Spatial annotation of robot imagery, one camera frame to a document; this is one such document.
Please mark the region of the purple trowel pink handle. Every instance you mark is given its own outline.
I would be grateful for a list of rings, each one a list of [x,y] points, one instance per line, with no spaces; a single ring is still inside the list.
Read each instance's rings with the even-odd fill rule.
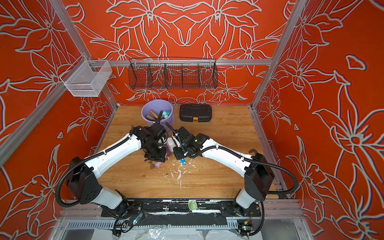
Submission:
[[[172,156],[172,150],[170,149],[170,147],[169,147],[168,145],[165,145],[165,148],[166,148],[165,159],[166,159],[166,161],[167,161],[167,160],[169,160],[170,157]],[[161,165],[162,165],[162,162],[156,162],[156,163],[155,163],[156,168],[159,168]]]

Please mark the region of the yellow square spade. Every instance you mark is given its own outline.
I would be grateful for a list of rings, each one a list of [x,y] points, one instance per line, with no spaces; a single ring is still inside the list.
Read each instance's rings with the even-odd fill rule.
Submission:
[[[150,114],[156,119],[161,119],[161,115],[157,114],[154,110],[149,110]]]

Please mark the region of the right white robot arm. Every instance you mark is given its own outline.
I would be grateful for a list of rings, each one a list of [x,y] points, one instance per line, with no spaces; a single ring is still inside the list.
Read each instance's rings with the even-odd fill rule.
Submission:
[[[178,160],[185,157],[190,159],[204,157],[232,169],[244,178],[244,188],[234,200],[236,207],[248,209],[255,202],[263,202],[269,194],[287,195],[298,189],[299,182],[293,173],[281,166],[268,163],[265,156],[256,150],[243,154],[219,144],[207,135],[195,136],[184,127],[172,129],[172,132],[172,138],[176,142],[173,150]],[[275,179],[273,169],[290,176],[293,186],[285,191],[271,191],[270,187]]]

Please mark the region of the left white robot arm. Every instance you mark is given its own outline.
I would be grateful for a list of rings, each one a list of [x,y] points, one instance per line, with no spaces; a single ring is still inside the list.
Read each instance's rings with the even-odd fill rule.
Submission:
[[[167,151],[164,145],[168,137],[167,130],[158,123],[132,127],[128,134],[108,148],[84,159],[72,159],[69,169],[58,182],[56,202],[63,208],[92,203],[113,211],[121,209],[122,194],[103,187],[98,179],[113,165],[139,150],[144,152],[147,161],[164,162]]]

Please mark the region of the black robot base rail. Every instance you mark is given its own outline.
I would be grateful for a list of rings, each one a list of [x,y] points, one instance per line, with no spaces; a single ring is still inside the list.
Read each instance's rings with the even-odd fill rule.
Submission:
[[[190,211],[189,200],[195,200],[198,209]],[[159,199],[135,198],[124,200],[116,209],[102,208],[102,217],[134,218],[143,214],[138,225],[221,226],[229,219],[248,220],[262,215],[258,203],[241,208],[234,199]]]

